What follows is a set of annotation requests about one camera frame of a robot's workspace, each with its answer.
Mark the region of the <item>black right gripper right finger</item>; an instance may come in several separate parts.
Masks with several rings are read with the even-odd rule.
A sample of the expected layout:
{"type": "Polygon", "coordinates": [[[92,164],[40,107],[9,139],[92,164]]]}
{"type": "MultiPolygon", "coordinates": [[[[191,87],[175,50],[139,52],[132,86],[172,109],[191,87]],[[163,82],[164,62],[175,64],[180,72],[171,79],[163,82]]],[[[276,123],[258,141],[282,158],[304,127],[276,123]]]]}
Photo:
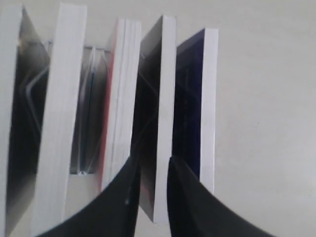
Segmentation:
{"type": "Polygon", "coordinates": [[[221,203],[181,158],[169,160],[166,193],[173,237],[270,236],[221,203]]]}

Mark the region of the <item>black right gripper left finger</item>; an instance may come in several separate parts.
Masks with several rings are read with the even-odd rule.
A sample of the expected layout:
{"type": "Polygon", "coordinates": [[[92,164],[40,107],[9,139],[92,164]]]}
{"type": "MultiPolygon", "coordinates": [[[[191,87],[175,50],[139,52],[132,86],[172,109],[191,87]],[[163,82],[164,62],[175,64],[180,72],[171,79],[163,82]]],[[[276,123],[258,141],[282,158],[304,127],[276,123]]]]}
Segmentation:
{"type": "Polygon", "coordinates": [[[112,182],[85,208],[41,237],[133,237],[139,208],[141,169],[129,157],[112,182]]]}

